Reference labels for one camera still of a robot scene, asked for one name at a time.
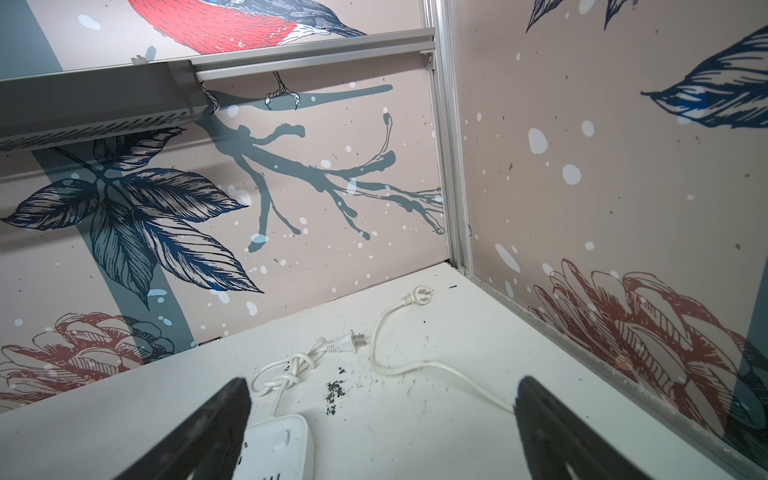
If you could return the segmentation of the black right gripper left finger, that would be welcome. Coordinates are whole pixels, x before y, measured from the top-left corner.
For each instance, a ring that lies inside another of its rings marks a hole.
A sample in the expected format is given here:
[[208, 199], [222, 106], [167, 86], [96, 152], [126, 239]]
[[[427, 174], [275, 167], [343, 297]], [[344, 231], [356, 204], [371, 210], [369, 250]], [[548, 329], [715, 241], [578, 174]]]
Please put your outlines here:
[[231, 479], [241, 461], [252, 402], [243, 377], [225, 384], [120, 479]]

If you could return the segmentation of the white square power socket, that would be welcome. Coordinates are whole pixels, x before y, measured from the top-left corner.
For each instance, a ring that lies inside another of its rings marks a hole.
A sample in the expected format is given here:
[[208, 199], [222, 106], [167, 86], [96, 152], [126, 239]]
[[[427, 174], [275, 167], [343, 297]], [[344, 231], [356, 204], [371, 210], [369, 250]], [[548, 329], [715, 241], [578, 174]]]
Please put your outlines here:
[[272, 418], [245, 429], [234, 480], [312, 480], [314, 440], [298, 414]]

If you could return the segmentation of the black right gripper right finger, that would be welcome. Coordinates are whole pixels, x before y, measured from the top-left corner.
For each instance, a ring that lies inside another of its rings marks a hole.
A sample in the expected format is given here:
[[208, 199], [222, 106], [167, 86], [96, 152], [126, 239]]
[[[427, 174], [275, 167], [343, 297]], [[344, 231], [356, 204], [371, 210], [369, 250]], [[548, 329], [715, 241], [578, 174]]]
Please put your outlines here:
[[531, 376], [518, 385], [514, 412], [534, 480], [648, 477]]

